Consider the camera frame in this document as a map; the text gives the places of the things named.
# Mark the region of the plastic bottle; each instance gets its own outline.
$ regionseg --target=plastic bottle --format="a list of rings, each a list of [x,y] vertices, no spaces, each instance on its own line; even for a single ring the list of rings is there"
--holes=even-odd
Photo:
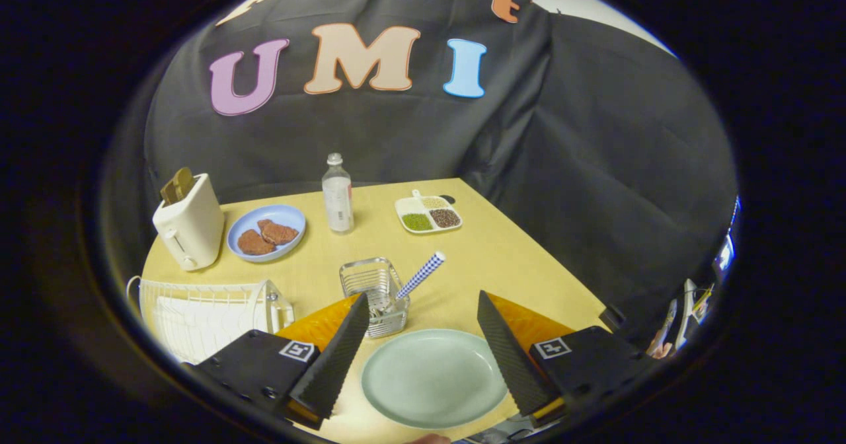
[[[329,165],[323,175],[323,199],[326,202],[326,215],[329,229],[335,233],[349,233],[353,230],[353,182],[350,173],[341,167],[344,159],[341,154],[329,154]]]

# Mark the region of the blue letter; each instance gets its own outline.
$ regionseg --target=blue letter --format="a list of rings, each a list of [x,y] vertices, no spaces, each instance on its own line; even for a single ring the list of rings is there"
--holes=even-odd
[[[484,44],[467,40],[448,40],[453,48],[453,78],[443,85],[447,94],[457,97],[481,97],[484,89],[479,85],[481,56],[487,52]]]

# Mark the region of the blue checkered straw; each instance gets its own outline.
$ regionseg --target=blue checkered straw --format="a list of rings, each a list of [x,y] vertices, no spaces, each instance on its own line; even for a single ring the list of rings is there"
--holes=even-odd
[[[443,252],[435,252],[435,254],[429,258],[425,264],[423,264],[423,267],[414,274],[414,277],[412,277],[410,281],[406,282],[406,284],[403,285],[403,288],[399,290],[397,293],[397,300],[402,299],[411,293],[417,285],[420,285],[420,282],[425,281],[432,272],[435,272],[435,269],[438,269],[438,266],[441,266],[445,260],[447,260],[447,256]]]

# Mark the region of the letter m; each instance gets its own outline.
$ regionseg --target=letter m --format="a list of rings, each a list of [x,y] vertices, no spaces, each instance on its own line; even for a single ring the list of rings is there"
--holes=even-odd
[[[359,32],[348,23],[324,24],[311,33],[320,38],[320,48],[317,50],[314,79],[304,88],[308,94],[326,94],[341,89],[341,79],[335,76],[338,64],[341,64],[353,89],[362,86],[375,65],[379,67],[369,82],[373,89],[406,90],[411,87],[408,57],[411,44],[420,37],[420,31],[391,26],[381,32],[370,46],[365,46]]]

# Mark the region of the wooden table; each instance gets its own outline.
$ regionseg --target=wooden table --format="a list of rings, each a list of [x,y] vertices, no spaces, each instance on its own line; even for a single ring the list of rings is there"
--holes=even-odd
[[[448,194],[455,198],[453,207],[462,216],[462,227],[427,235],[404,230],[393,203],[410,197],[413,189],[424,196]],[[224,236],[239,217],[267,204],[295,206],[307,221],[302,241],[280,260],[250,263],[232,254],[221,242],[221,254],[215,264],[198,272],[184,272],[157,237],[148,254],[143,278],[180,284],[243,284],[271,279],[293,303],[296,315],[305,317],[344,298],[338,278],[342,264],[385,257],[393,263],[400,279],[408,281],[433,252],[440,250],[446,254],[447,262],[411,293],[405,332],[447,328],[483,336],[477,323],[480,289],[575,330],[605,327],[598,318],[604,310],[599,299],[460,179],[354,188],[356,228],[347,235],[329,229],[322,193],[224,204],[221,206],[226,216]],[[365,360],[396,336],[399,335],[363,339],[336,402],[335,415],[324,421],[323,428],[315,434],[353,444],[402,443],[426,434],[427,431],[399,425],[379,414],[366,400],[360,386]],[[514,400],[508,395],[497,408],[477,421],[436,432],[457,440],[492,427],[517,412]]]

